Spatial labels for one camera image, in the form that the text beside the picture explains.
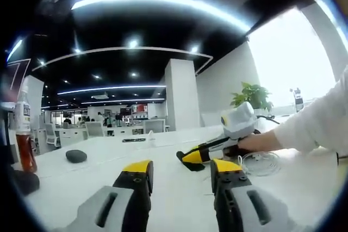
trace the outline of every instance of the white pillar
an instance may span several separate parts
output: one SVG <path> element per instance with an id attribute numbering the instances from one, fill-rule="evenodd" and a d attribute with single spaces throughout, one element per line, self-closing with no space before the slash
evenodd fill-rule
<path id="1" fill-rule="evenodd" d="M 330 60 L 335 80 L 339 80 L 348 64 L 348 52 L 336 30 L 320 6 L 316 3 L 301 9 L 318 35 Z"/>
<path id="2" fill-rule="evenodd" d="M 38 129 L 44 83 L 33 76 L 27 76 L 27 78 L 28 102 L 30 104 L 30 123 L 32 124 L 33 128 Z"/>
<path id="3" fill-rule="evenodd" d="M 171 59 L 165 69 L 169 130 L 200 127 L 194 63 Z"/>

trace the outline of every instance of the led light strip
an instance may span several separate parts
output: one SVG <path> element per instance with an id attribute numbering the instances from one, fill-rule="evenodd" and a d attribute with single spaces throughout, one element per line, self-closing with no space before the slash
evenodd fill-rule
<path id="1" fill-rule="evenodd" d="M 75 90 L 75 91 L 68 91 L 68 92 L 59 92 L 57 93 L 57 95 L 67 95 L 69 93 L 76 93 L 76 92 L 90 92 L 90 91 L 115 90 L 115 89 L 131 89 L 131 88 L 166 88 L 166 86 L 165 85 L 112 86 L 112 87 L 82 89 L 82 90 Z"/>
<path id="2" fill-rule="evenodd" d="M 164 101 L 164 98 L 153 98 L 153 99 L 131 99 L 131 100 L 114 100 L 114 101 L 99 101 L 99 102 L 85 102 L 81 104 L 92 104 L 92 103 L 122 103 L 122 102 L 144 102 L 144 101 Z"/>
<path id="3" fill-rule="evenodd" d="M 23 40 L 20 40 L 16 43 L 16 45 L 14 46 L 14 48 L 12 49 L 11 53 L 9 54 L 9 56 L 7 57 L 7 60 L 10 60 L 11 56 L 13 55 L 13 53 L 20 47 L 20 45 L 22 44 Z"/>
<path id="4" fill-rule="evenodd" d="M 41 107 L 41 108 L 42 109 L 47 109 L 47 108 L 61 107 L 61 106 L 69 106 L 69 104 L 59 104 L 59 105 L 54 105 L 54 106 L 45 106 L 45 107 Z"/>
<path id="5" fill-rule="evenodd" d="M 236 19 L 235 17 L 229 15 L 226 12 L 223 12 L 222 10 L 216 7 L 213 7 L 212 5 L 209 5 L 209 4 L 206 4 L 205 2 L 197 1 L 197 0 L 82 0 L 82 1 L 76 2 L 71 9 L 73 10 L 73 9 L 81 8 L 86 5 L 95 4 L 99 2 L 128 2 L 128 1 L 158 1 L 158 2 L 167 2 L 167 3 L 173 3 L 173 4 L 186 5 L 188 7 L 198 9 L 200 11 L 216 16 L 222 20 L 225 20 L 231 23 L 232 25 L 239 27 L 241 30 L 245 32 L 251 29 L 251 27 L 248 26 L 243 21 Z"/>

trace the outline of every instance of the plastic bottle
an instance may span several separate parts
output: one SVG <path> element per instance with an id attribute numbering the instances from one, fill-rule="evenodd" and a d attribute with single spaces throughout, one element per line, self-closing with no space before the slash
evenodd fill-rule
<path id="1" fill-rule="evenodd" d="M 15 106 L 16 139 L 23 170 L 26 172 L 35 172 L 38 167 L 30 144 L 30 105 L 27 96 L 28 79 L 25 78 Z"/>

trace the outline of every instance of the brown liquid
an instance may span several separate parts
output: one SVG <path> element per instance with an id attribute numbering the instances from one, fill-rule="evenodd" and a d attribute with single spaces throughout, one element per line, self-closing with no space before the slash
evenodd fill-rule
<path id="1" fill-rule="evenodd" d="M 23 170 L 27 172 L 35 172 L 38 167 L 33 156 L 32 146 L 30 144 L 30 135 L 16 134 L 16 138 Z"/>

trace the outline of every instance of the phone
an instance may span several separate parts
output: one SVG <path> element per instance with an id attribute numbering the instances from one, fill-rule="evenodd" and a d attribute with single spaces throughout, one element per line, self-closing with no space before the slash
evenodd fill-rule
<path id="1" fill-rule="evenodd" d="M 122 142 L 138 142 L 138 141 L 146 141 L 145 138 L 138 138 L 138 139 L 123 139 Z"/>

